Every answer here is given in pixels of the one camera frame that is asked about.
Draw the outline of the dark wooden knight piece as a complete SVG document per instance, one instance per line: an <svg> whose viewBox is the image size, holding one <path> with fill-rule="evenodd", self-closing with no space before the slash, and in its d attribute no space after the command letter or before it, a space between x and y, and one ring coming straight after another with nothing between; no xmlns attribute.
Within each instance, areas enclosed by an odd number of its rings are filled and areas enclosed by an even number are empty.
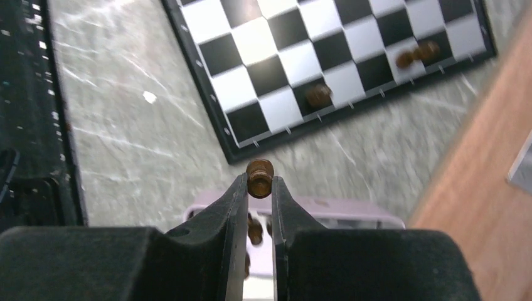
<svg viewBox="0 0 532 301"><path fill-rule="evenodd" d="M309 88L305 92L307 103L312 108L324 108L332 104L332 90L323 83Z"/></svg>

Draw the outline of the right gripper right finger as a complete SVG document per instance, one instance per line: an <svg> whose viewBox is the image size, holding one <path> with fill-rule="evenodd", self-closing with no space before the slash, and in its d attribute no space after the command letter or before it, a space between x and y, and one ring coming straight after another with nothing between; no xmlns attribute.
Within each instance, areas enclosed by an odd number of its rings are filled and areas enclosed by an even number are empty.
<svg viewBox="0 0 532 301"><path fill-rule="evenodd" d="M329 229L272 182L276 300L480 300L465 258L433 230Z"/></svg>

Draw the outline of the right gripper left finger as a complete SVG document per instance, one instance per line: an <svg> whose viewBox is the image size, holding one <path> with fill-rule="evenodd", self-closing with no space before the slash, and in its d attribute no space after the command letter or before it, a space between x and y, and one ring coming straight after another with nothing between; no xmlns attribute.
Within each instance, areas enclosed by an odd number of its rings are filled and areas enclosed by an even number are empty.
<svg viewBox="0 0 532 301"><path fill-rule="evenodd" d="M248 196L153 227L18 226L1 235L2 300L241 300Z"/></svg>

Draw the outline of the dark wooden bishop piece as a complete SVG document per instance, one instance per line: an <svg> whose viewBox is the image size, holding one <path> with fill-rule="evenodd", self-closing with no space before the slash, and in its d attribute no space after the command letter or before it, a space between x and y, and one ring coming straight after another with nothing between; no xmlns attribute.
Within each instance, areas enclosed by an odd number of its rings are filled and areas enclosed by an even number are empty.
<svg viewBox="0 0 532 301"><path fill-rule="evenodd" d="M438 43L435 41L425 41L410 50L400 52L396 57L395 65L399 69L406 69L416 61L423 63L430 62L436 59L439 54L440 46Z"/></svg>

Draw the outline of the dark wooden rook piece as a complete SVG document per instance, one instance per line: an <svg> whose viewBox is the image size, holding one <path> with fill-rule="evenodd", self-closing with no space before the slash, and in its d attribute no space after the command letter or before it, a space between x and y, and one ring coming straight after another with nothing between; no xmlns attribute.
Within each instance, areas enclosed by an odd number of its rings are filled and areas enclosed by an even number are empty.
<svg viewBox="0 0 532 301"><path fill-rule="evenodd" d="M255 159L251 161L247 168L248 193L253 198L263 199L270 195L272 191L272 181L274 177L274 167L269 160Z"/></svg>

